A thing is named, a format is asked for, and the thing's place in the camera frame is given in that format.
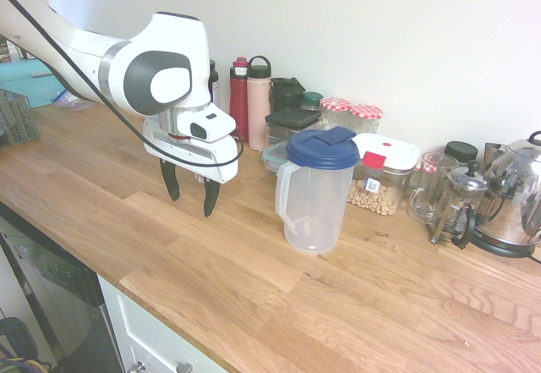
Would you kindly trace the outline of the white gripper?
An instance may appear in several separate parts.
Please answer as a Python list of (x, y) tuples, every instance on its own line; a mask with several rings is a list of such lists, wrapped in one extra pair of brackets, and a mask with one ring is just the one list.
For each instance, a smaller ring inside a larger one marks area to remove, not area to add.
[(230, 181), (238, 172), (238, 150), (234, 138), (226, 136), (212, 143), (194, 138), (175, 140), (161, 129), (158, 116), (145, 117), (143, 136), (162, 151), (144, 143), (149, 154), (161, 159), (161, 175), (172, 201), (180, 198), (175, 165), (208, 178), (204, 181), (204, 215), (209, 217), (216, 206), (220, 184)]

